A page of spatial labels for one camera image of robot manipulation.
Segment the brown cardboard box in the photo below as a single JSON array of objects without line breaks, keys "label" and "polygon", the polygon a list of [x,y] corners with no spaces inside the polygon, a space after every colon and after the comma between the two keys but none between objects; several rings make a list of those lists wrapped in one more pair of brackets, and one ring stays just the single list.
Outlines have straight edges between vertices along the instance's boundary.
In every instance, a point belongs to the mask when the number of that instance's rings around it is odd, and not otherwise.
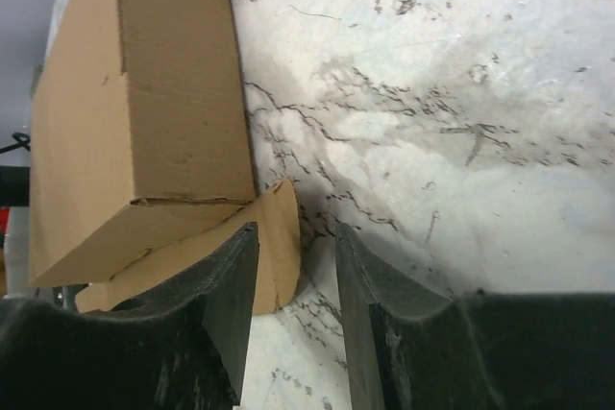
[{"label": "brown cardboard box", "polygon": [[154,251],[107,282],[77,294],[81,312],[110,310],[212,253],[241,226],[258,223],[257,292],[253,314],[286,306],[293,298],[301,267],[299,210],[290,180],[283,180],[254,203],[214,229]]},{"label": "brown cardboard box", "polygon": [[33,107],[31,280],[102,282],[255,198],[229,0],[70,0]]}]

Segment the wire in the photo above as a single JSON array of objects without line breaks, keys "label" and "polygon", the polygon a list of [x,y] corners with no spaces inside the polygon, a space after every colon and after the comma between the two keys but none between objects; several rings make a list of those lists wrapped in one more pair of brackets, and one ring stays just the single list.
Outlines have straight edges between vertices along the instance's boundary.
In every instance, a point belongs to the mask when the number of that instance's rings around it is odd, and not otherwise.
[{"label": "wire", "polygon": [[0,148],[0,154],[6,154],[19,148],[30,151],[30,136],[28,134],[15,132],[12,134],[12,139],[14,139],[16,143]]}]

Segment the marble surface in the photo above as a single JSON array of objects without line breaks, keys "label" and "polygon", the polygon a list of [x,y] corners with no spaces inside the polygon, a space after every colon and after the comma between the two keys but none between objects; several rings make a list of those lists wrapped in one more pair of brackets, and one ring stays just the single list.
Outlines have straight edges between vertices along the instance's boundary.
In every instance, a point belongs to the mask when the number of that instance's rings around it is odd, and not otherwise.
[{"label": "marble surface", "polygon": [[338,221],[449,295],[615,289],[615,0],[233,4],[259,184],[293,179],[306,248],[239,408],[351,408]]}]

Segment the red object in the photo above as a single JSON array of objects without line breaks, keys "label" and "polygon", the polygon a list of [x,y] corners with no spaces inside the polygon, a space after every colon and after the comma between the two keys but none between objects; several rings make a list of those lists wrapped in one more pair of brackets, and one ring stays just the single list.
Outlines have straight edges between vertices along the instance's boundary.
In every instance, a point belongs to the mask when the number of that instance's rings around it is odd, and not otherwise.
[{"label": "red object", "polygon": [[7,224],[9,223],[9,210],[7,206],[0,208],[0,230],[3,234],[7,233]]}]

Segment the cardboard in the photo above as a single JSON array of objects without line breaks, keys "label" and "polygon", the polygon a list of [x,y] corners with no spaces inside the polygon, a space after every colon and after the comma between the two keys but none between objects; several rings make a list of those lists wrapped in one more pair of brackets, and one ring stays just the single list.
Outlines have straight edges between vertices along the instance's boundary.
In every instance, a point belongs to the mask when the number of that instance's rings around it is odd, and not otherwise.
[{"label": "cardboard", "polygon": [[33,102],[30,276],[108,280],[255,198],[229,0],[69,0]]},{"label": "cardboard", "polygon": [[284,180],[227,221],[148,254],[112,280],[77,294],[80,312],[109,310],[148,290],[212,253],[242,225],[256,221],[260,243],[254,315],[273,312],[293,298],[301,267],[297,200]]}]

